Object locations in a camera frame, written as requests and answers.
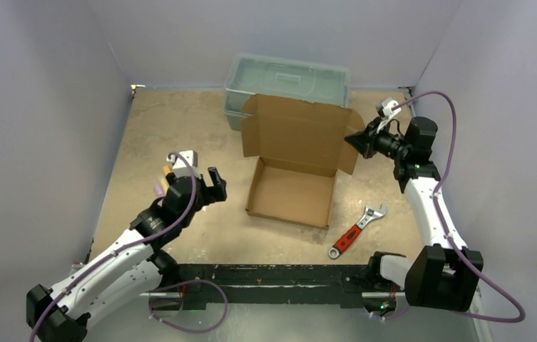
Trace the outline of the yellow highlighter marker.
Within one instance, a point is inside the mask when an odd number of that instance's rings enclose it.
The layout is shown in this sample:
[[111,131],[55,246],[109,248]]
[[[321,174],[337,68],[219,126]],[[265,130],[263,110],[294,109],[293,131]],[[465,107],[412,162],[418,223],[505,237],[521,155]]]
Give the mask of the yellow highlighter marker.
[[161,188],[163,189],[164,192],[168,191],[169,184],[168,184],[168,182],[167,182],[165,177],[160,177],[159,178],[159,184],[160,184],[160,186],[161,186]]

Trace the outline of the brown cardboard box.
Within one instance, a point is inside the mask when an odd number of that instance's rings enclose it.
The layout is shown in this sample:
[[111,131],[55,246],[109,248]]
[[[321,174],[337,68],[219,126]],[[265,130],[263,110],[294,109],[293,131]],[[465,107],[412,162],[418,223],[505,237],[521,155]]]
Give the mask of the brown cardboard box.
[[264,94],[249,97],[242,113],[242,153],[257,160],[246,213],[329,228],[337,174],[352,174],[359,156],[344,139],[365,128],[361,115]]

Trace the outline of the purple highlighter marker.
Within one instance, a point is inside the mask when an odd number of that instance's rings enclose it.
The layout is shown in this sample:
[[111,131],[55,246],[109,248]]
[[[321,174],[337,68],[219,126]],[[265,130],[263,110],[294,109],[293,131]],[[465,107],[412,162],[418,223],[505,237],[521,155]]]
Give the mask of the purple highlighter marker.
[[165,193],[164,193],[164,190],[163,190],[163,187],[159,184],[155,184],[154,187],[154,192],[155,192],[155,195],[157,197],[164,197],[165,196]]

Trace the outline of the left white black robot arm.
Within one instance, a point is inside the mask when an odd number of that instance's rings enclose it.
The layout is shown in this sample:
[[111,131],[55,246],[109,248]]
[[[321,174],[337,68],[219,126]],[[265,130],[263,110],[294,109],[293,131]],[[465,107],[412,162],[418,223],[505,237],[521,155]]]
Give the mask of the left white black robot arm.
[[210,167],[208,174],[211,186],[193,166],[173,169],[166,177],[167,194],[140,212],[112,245],[63,281],[29,290],[30,341],[83,341],[105,317],[147,291],[174,291],[183,297],[211,286],[225,300],[225,292],[214,282],[184,279],[183,265],[163,251],[197,212],[227,199],[227,183],[218,170]]

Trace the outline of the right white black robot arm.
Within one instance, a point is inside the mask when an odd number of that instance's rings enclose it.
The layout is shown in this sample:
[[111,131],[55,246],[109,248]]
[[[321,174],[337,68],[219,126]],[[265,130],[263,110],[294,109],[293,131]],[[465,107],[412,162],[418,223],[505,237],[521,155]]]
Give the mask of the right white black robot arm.
[[379,153],[394,161],[394,178],[411,205],[424,245],[414,261],[375,252],[363,279],[376,290],[396,284],[412,306],[468,311],[479,281],[472,269],[482,270],[484,260],[454,229],[438,189],[441,176],[430,160],[438,126],[428,118],[413,118],[403,135],[395,135],[388,128],[380,130],[380,122],[375,118],[344,140],[365,159]]

